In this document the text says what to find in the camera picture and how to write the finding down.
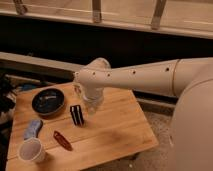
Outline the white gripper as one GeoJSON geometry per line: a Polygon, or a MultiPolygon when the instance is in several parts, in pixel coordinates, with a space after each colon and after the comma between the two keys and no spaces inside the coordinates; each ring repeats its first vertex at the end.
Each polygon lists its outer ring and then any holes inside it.
{"type": "Polygon", "coordinates": [[[89,115],[94,115],[103,103],[104,97],[98,94],[84,94],[82,96],[83,103],[89,115]]]}

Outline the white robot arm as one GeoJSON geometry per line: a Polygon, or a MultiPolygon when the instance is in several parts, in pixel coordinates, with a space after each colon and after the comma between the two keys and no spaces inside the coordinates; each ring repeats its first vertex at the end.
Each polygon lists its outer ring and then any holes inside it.
{"type": "Polygon", "coordinates": [[[113,69],[97,58],[74,73],[83,99],[97,102],[106,87],[176,97],[168,171],[213,171],[213,57],[176,59],[113,69]]]}

